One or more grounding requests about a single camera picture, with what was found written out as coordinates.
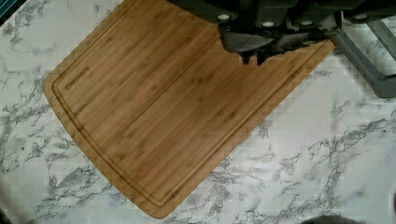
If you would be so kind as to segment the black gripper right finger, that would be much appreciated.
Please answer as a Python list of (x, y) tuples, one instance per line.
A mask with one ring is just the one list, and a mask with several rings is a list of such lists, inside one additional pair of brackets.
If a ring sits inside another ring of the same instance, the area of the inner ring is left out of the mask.
[(278, 54), (284, 54), (289, 51), (295, 51), (300, 48), (309, 47), (317, 44), (330, 36), (319, 29), (310, 30), (308, 32), (285, 34), (276, 38), (271, 43), (259, 47), (256, 58), (257, 65), (262, 65), (268, 58)]

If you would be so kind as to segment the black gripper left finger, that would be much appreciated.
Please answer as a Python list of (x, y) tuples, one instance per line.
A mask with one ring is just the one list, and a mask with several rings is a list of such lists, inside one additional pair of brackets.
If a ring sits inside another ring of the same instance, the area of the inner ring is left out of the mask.
[(257, 65), (262, 65), (268, 58), (267, 53), (261, 52), (261, 47), (274, 41), (274, 38), (257, 27), (232, 27), (219, 26), (219, 38), (223, 48), (238, 54), (243, 64), (248, 64), (250, 59), (255, 56)]

